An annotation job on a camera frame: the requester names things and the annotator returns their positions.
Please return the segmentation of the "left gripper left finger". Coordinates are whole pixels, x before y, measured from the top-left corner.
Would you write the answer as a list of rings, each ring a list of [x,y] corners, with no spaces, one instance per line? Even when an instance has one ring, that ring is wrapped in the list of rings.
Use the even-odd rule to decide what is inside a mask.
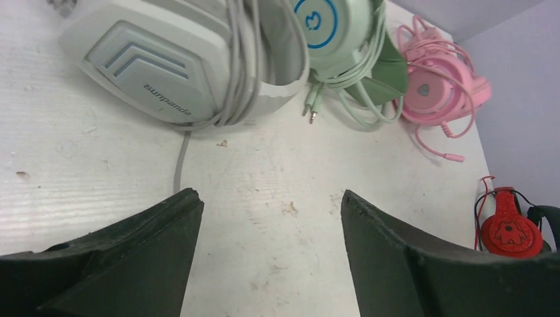
[[[204,204],[184,189],[42,252],[1,257],[2,316],[179,316]]]

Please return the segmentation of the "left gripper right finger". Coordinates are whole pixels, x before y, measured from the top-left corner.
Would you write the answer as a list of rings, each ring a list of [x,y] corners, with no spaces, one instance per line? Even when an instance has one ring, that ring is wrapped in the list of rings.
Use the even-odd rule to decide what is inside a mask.
[[[559,254],[525,260],[433,236],[345,191],[341,223],[361,316],[558,316]]]

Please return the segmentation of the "pink cat-ear headphones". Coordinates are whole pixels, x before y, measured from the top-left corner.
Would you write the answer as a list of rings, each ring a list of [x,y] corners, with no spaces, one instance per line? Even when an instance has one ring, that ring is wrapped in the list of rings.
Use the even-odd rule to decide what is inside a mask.
[[[433,155],[463,162],[463,156],[426,145],[420,129],[439,126],[448,138],[462,137],[473,127],[477,111],[491,98],[491,83],[476,73],[464,48],[419,15],[413,15],[411,25],[398,27],[397,45],[408,73],[402,115],[416,125],[418,144]]]

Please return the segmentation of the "white gaming headset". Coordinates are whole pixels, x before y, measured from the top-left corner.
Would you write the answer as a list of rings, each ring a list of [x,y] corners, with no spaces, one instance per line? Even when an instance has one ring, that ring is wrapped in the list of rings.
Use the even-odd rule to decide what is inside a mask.
[[[51,1],[65,56],[126,104],[190,135],[273,113],[310,58],[288,1]]]

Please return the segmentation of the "mint green headphones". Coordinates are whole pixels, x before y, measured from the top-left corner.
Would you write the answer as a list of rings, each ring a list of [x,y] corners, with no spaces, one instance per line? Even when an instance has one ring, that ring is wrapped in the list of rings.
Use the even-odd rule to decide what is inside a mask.
[[[388,31],[385,1],[291,1],[310,55],[304,114],[313,123],[325,90],[366,131],[403,112],[407,65]]]

